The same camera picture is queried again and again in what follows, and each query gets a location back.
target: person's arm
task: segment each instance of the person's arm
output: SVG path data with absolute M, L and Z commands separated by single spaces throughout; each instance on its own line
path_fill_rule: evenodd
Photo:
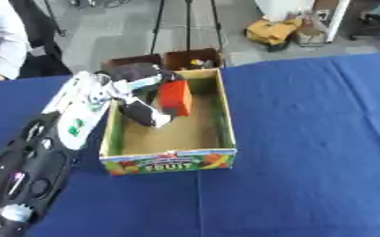
M 0 0 L 0 80 L 18 77 L 29 49 L 19 15 L 8 0 Z

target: red cube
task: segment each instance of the red cube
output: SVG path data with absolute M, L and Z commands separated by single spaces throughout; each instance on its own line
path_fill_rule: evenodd
M 158 89 L 158 104 L 161 108 L 177 109 L 177 116 L 189 116 L 192 95 L 187 81 L 173 81 L 162 84 Z

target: floor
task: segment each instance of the floor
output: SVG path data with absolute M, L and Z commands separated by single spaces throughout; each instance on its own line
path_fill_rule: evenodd
M 131 0 L 116 8 L 70 6 L 68 0 L 50 0 L 66 37 L 57 36 L 64 51 L 64 61 L 73 70 L 98 70 L 111 59 L 148 54 L 159 0 Z M 254 0 L 219 0 L 218 11 L 223 26 L 224 57 L 229 65 L 242 65 L 264 60 L 300 57 L 365 54 L 380 52 L 380 36 L 347 39 L 357 27 L 359 11 L 368 5 L 353 1 L 336 40 L 321 48 L 301 48 L 295 44 L 278 53 L 267 53 L 265 47 L 246 39 L 241 31 L 260 17 Z M 156 52 L 165 53 L 185 48 L 185 1 L 167 0 L 163 25 Z M 192 47 L 217 47 L 217 37 L 209 0 L 194 0 Z

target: blue table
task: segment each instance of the blue table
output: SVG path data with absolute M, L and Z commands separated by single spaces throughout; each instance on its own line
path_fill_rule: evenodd
M 233 169 L 112 178 L 97 160 L 101 127 L 29 236 L 380 236 L 380 54 L 264 62 L 223 79 Z M 0 82 L 0 147 L 65 80 Z

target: robotic arm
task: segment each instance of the robotic arm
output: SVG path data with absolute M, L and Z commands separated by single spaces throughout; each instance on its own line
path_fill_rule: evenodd
M 135 90 L 182 80 L 151 64 L 109 72 L 81 72 L 66 82 L 42 114 L 0 152 L 0 237 L 23 236 L 64 189 L 76 152 L 109 108 L 120 101 L 125 116 L 160 128 L 172 114 L 146 105 Z

